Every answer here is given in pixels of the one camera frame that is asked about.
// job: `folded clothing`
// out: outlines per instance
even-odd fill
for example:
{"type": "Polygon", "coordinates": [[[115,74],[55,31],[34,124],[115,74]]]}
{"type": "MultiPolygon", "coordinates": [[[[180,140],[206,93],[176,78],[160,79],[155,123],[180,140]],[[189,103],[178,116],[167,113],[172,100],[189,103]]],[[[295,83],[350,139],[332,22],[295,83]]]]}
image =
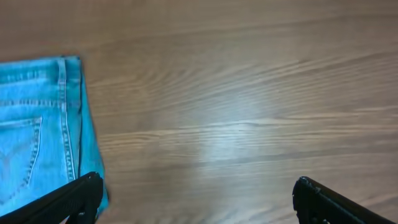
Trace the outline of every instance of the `folded clothing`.
{"type": "Polygon", "coordinates": [[[88,172],[104,179],[78,57],[0,63],[0,108],[0,216],[88,172]]]}

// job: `wood grain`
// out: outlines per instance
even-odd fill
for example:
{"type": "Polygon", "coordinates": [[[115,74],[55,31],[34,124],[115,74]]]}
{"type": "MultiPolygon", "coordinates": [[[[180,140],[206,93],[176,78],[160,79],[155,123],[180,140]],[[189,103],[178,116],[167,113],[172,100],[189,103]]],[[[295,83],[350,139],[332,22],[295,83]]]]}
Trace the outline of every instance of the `wood grain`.
{"type": "Polygon", "coordinates": [[[398,2],[0,0],[0,60],[84,60],[99,223],[298,223],[301,175],[398,222],[398,2]]]}

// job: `light blue denim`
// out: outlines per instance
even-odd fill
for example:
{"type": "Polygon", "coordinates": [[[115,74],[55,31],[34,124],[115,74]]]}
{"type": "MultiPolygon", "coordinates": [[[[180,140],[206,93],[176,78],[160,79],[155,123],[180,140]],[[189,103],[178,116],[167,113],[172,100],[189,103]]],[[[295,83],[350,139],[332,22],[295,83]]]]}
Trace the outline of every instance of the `light blue denim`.
{"type": "Polygon", "coordinates": [[[104,178],[80,59],[0,63],[0,216],[91,171],[104,178]]]}

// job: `denim fabric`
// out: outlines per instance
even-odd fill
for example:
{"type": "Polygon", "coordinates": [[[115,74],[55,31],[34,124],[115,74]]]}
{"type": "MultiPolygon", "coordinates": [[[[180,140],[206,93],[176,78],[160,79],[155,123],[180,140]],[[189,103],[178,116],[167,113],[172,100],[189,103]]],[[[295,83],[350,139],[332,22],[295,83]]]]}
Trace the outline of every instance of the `denim fabric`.
{"type": "Polygon", "coordinates": [[[90,171],[104,178],[80,59],[0,63],[0,216],[90,171]]]}

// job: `jeans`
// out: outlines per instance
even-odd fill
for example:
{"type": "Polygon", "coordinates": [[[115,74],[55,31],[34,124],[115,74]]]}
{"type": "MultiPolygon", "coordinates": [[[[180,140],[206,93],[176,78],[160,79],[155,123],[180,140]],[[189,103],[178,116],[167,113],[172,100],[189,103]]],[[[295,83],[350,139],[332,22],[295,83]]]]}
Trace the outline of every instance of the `jeans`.
{"type": "Polygon", "coordinates": [[[0,216],[90,171],[104,178],[80,59],[0,63],[0,216]]]}

